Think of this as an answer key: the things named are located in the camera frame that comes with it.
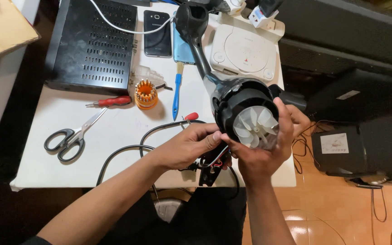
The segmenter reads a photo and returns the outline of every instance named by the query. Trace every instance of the blue wire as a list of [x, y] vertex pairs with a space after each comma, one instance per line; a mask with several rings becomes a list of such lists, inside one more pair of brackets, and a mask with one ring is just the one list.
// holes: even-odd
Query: blue wire
[[174, 1], [172, 1], [172, 0], [160, 0], [161, 2], [165, 2], [165, 3], [171, 3], [171, 4], [175, 4], [175, 5], [178, 5], [177, 3], [175, 3]]

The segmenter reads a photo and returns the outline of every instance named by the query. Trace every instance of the smartphone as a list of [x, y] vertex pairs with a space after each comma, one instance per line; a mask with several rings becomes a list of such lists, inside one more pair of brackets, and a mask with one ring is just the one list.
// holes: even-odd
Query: smartphone
[[190, 46], [176, 30], [175, 23], [173, 23], [173, 60], [184, 64], [195, 64]]
[[[144, 31], [158, 29], [170, 18], [170, 15], [167, 13], [150, 10], [145, 10], [143, 15]], [[146, 56], [170, 58], [172, 56], [170, 23], [166, 23], [159, 31], [145, 34], [144, 42]]]

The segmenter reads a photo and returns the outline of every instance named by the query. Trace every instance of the cardboard box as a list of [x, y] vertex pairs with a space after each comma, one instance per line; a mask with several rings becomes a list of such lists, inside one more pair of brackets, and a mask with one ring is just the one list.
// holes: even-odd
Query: cardboard box
[[10, 0], [0, 0], [0, 55], [40, 38]]

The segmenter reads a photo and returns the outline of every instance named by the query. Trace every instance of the blue smartphone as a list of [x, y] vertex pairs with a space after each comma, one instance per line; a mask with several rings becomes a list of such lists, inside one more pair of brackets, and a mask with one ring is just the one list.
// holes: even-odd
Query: blue smartphone
[[179, 35], [175, 28], [175, 23], [173, 23], [173, 60], [184, 64], [195, 64], [190, 46]]

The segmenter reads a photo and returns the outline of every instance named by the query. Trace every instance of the orange bit holder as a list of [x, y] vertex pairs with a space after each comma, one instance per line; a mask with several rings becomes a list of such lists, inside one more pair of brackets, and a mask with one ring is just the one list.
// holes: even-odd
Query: orange bit holder
[[135, 104], [142, 110], [154, 108], [158, 103], [158, 92], [155, 86], [148, 80], [141, 80], [135, 86]]

